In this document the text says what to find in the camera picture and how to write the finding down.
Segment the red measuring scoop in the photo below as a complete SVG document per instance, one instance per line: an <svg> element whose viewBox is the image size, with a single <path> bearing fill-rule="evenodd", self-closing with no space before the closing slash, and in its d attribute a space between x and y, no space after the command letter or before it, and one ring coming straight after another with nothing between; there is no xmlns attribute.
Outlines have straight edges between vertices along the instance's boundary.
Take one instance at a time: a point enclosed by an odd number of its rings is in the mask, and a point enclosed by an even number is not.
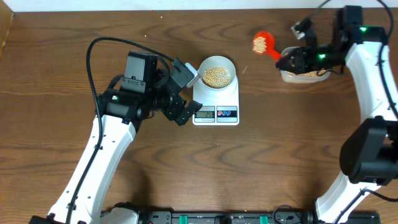
<svg viewBox="0 0 398 224"><path fill-rule="evenodd" d="M266 31L258 32L252 41L252 50L259 55L269 55L275 61L278 61L282 56L275 49L274 36Z"/></svg>

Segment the pile of soybeans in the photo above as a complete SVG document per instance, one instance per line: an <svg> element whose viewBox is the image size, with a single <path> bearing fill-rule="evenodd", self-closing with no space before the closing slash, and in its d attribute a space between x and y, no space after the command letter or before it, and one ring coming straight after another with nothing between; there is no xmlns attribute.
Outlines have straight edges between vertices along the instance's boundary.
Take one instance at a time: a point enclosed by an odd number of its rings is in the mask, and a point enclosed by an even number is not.
<svg viewBox="0 0 398 224"><path fill-rule="evenodd" d="M255 53L263 54L267 49L266 38L262 36L256 37L253 40L252 45L252 49Z"/></svg>

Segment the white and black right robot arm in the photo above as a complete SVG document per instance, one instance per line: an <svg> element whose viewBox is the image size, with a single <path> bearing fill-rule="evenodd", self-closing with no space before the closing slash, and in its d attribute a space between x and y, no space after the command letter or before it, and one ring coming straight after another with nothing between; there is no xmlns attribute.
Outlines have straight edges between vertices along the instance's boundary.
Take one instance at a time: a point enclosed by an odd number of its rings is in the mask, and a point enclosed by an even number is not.
<svg viewBox="0 0 398 224"><path fill-rule="evenodd" d="M353 77L361 123L341 148L337 178L303 218L304 223L347 223L367 195L397 178L397 87L388 48L392 32L366 25L360 6L337 10L327 45L318 45L311 17L294 24L292 32L306 44L278 59L277 69L301 75L339 66Z"/></svg>

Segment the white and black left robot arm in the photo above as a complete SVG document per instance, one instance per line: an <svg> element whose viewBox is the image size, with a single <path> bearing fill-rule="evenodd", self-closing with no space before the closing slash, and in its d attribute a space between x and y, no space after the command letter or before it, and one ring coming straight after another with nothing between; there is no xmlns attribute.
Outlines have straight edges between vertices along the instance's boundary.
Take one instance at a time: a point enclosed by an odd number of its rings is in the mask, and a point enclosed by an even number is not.
<svg viewBox="0 0 398 224"><path fill-rule="evenodd" d="M31 223L146 223L147 217L128 203L103 212L114 173L141 123L161 111L170 121L184 125L202 105L187 102L179 93L199 79L189 63L164 60L155 54L131 51L124 74L114 77L98 97L97 115L81 159L65 191L46 217Z"/></svg>

